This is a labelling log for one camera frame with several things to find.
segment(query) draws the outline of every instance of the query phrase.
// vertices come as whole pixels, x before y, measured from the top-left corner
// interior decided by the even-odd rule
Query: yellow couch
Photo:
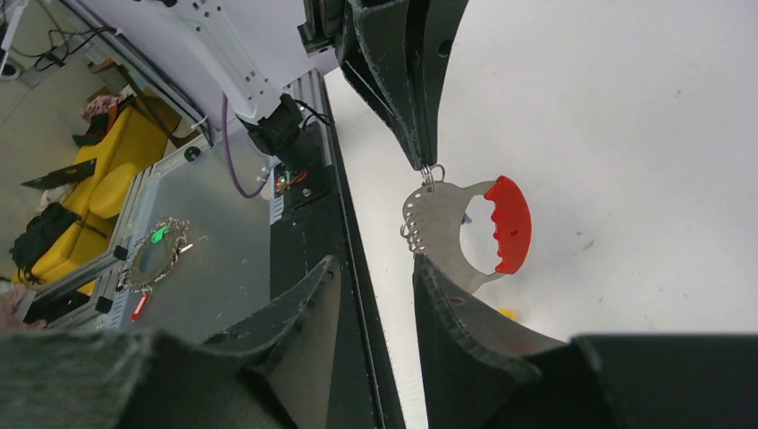
[[[172,129],[180,118],[175,112],[171,113],[175,117],[173,123],[168,122],[167,125]],[[89,209],[97,185],[108,173],[124,164],[136,167],[130,168],[135,175],[144,171],[163,157],[166,141],[167,136],[154,123],[133,107],[126,107],[100,143],[83,147],[74,158],[74,164],[96,158],[95,173],[76,186],[63,202],[63,206],[81,216],[87,225],[110,237],[114,230],[114,220],[103,219],[91,213]],[[34,264],[31,272],[42,279],[43,283],[54,282],[105,252],[108,241],[109,239],[103,238],[95,231],[74,224]],[[14,280],[23,282],[23,279],[18,278],[18,274]],[[82,287],[80,292],[90,293],[93,288],[94,282],[91,282]]]

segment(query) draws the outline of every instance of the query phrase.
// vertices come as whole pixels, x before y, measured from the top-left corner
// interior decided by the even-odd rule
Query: red tag
[[[137,301],[137,306],[134,307],[134,311],[131,312],[132,322],[139,319],[139,315],[142,314],[142,311],[145,309],[145,305],[147,304],[149,300],[150,300],[150,294],[147,292],[143,292],[142,296],[139,297],[139,301]]]
[[[501,262],[495,267],[498,273],[514,274],[524,264],[532,241],[532,216],[526,198],[516,182],[500,176],[484,199],[495,203],[492,220],[494,238],[498,241]]]

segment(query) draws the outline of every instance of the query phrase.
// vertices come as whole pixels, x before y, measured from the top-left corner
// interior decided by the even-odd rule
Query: floor
[[[563,341],[758,331],[756,13],[742,0],[469,2],[438,161],[460,186],[509,176],[534,225],[522,269],[477,297]],[[421,176],[341,74],[326,81],[404,416],[425,427],[398,234]],[[492,211],[475,201],[460,237],[486,272]]]
[[[71,135],[87,130],[81,118],[87,97],[104,86],[87,71],[87,59],[72,59],[35,88],[0,83],[0,249],[6,251],[37,207],[41,193],[20,183],[63,168],[76,156]],[[15,270],[7,253],[0,275]]]

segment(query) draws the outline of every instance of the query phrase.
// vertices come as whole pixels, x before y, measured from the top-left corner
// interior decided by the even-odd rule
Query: metal ring
[[[434,169],[439,168],[442,171],[442,178],[439,181],[445,181],[445,167],[442,164],[434,164],[431,167],[429,165],[423,165],[421,167],[422,186],[428,186],[432,192],[434,192],[434,184],[437,182],[434,179]]]

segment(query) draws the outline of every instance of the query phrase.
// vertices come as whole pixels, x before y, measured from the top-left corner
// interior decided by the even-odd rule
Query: black bag
[[[82,223],[81,217],[59,203],[50,203],[45,211],[29,221],[26,232],[13,242],[11,249],[11,257],[22,280],[39,282],[31,272],[32,267],[74,223]],[[82,226],[105,237],[104,233],[89,225],[82,223]]]

